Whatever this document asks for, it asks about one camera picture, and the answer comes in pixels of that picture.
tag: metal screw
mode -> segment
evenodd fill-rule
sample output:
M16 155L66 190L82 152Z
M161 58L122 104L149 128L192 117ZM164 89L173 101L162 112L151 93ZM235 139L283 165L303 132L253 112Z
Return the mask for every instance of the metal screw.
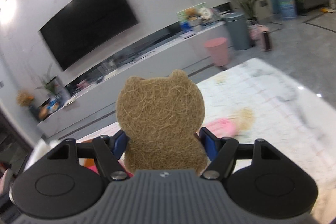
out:
M203 177L205 177L206 179L218 179L219 173L214 170L209 170L203 173Z
M12 187L9 189L8 195L9 195L9 199L11 200L11 202L15 205L13 193L12 193Z
M124 180L127 178L127 174L124 171L116 171L111 174L113 180Z

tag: toy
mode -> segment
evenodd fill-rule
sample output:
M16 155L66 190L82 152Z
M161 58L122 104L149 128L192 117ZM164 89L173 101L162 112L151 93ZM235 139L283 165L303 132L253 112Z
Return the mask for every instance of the toy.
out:
M199 174L206 167L206 152L194 136L204 119L204 101L184 71L146 80L128 78L116 113L130 138L125 151L129 172L195 169Z

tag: logo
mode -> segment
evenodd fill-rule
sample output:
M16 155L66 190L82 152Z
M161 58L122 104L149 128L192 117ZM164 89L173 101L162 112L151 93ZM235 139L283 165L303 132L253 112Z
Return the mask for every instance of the logo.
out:
M165 179L165 178L169 177L170 174L168 172L164 171L164 172L159 173L159 176L161 176Z

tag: blue water bottle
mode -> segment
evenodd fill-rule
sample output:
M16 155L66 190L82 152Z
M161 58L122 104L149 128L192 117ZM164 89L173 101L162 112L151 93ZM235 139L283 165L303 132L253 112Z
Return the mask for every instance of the blue water bottle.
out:
M292 20L296 18L296 8L294 0L279 0L279 2L283 20Z

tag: pink trash can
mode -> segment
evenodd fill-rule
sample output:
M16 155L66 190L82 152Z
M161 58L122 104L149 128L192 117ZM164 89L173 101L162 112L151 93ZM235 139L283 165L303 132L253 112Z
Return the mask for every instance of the pink trash can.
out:
M229 63L227 46L228 40L225 37L211 39L204 44L214 64L218 67L225 66Z

